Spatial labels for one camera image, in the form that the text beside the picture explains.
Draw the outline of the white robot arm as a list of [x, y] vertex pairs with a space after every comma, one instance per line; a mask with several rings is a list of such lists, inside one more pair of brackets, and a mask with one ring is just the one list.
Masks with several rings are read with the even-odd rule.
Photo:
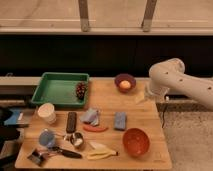
[[135, 98], [137, 104], [160, 99], [172, 89], [213, 110], [213, 80], [185, 74], [185, 64], [181, 59], [172, 58], [153, 64], [149, 78], [144, 90]]

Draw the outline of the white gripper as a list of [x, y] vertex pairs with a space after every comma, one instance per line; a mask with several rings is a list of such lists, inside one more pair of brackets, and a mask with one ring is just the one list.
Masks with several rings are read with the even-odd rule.
[[145, 90], [144, 93], [140, 92], [136, 97], [135, 97], [135, 102], [137, 104], [139, 103], [143, 103], [147, 100], [155, 100], [155, 101], [159, 101], [160, 98], [162, 97], [162, 93], [161, 93], [162, 88], [155, 84], [153, 81], [149, 81], [146, 85], [145, 85]]

